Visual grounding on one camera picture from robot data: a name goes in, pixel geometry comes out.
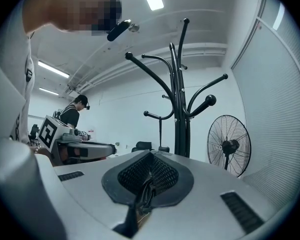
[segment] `man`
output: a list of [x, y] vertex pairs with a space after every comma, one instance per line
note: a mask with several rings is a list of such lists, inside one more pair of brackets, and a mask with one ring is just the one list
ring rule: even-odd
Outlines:
[[88, 98], [79, 95], [75, 98], [73, 104], [67, 106], [60, 114], [60, 121], [64, 124], [76, 128], [79, 120], [79, 111], [85, 109], [88, 104]]
[[53, 25], [64, 32], [110, 31], [121, 18], [119, 0], [21, 0], [0, 30], [0, 68], [25, 105], [13, 126], [10, 138], [28, 143], [28, 110], [35, 82], [30, 36]]

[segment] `fan pole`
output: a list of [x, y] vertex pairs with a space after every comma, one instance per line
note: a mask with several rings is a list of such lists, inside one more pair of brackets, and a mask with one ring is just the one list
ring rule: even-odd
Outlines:
[[225, 155], [225, 165], [224, 165], [224, 169], [227, 171], [228, 170], [228, 163], [229, 163], [229, 155], [226, 154]]

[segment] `white ceiling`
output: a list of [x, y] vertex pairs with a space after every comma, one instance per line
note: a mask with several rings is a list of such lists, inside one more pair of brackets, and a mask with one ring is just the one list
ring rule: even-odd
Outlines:
[[[66, 96], [67, 84], [84, 84], [125, 61], [126, 52], [137, 56], [168, 47], [170, 42], [177, 45], [184, 18], [190, 19], [185, 44], [227, 43], [232, 0], [163, 0], [164, 8], [155, 11], [146, 0], [121, 1], [122, 19], [131, 19], [140, 29], [135, 33], [127, 30], [114, 42], [107, 42], [105, 36], [60, 32], [53, 26], [34, 33], [31, 49], [36, 89], [42, 87]], [[39, 67], [38, 60], [70, 74], [70, 78]]]

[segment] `fan guard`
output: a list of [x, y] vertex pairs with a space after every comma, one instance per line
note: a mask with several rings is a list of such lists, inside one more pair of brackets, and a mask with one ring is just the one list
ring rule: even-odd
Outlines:
[[246, 127], [234, 116], [222, 115], [210, 127], [207, 138], [210, 164], [239, 177], [251, 157], [251, 141]]

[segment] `black mesh pad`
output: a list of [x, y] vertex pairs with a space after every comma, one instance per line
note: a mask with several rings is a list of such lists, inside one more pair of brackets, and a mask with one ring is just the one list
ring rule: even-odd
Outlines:
[[132, 207], [149, 174], [156, 188], [152, 208], [177, 205], [194, 185], [194, 177], [187, 167], [160, 152], [153, 154], [145, 150], [108, 170], [102, 177], [102, 186], [115, 203]]

